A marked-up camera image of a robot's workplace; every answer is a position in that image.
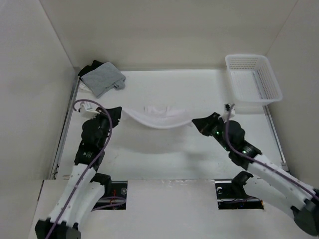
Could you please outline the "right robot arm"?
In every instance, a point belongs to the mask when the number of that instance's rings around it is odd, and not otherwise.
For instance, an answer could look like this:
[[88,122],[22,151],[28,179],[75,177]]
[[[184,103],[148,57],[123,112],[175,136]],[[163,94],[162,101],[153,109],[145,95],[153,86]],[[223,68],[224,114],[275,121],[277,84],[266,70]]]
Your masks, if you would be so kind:
[[245,139],[245,130],[220,114],[193,119],[203,136],[212,136],[229,153],[231,161],[243,168],[231,184],[237,197],[257,197],[293,219],[306,234],[319,235],[319,190],[304,183],[273,162]]

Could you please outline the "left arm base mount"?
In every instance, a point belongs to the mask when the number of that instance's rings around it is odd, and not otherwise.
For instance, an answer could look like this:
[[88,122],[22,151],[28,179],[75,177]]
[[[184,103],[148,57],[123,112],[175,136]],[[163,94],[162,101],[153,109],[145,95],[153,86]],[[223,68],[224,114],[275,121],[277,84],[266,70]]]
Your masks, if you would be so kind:
[[109,189],[93,207],[95,210],[125,210],[128,195],[127,181],[113,181]]

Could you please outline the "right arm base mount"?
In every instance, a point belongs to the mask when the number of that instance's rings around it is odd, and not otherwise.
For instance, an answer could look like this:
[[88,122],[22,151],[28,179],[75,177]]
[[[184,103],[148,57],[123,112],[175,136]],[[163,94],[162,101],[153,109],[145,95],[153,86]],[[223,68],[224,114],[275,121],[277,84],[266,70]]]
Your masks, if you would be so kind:
[[243,186],[253,175],[242,171],[233,179],[215,180],[217,206],[220,210],[263,210],[263,201],[247,195]]

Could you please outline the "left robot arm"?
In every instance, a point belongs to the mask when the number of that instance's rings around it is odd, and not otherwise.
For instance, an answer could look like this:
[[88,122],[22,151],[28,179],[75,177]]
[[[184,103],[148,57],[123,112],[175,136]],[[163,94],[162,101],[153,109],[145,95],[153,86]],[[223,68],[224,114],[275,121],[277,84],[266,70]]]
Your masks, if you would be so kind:
[[112,192],[109,175],[98,173],[110,133],[121,119],[122,107],[86,113],[81,142],[75,155],[67,185],[54,209],[45,220],[38,220],[35,234],[39,239],[79,239],[81,228],[100,198]]

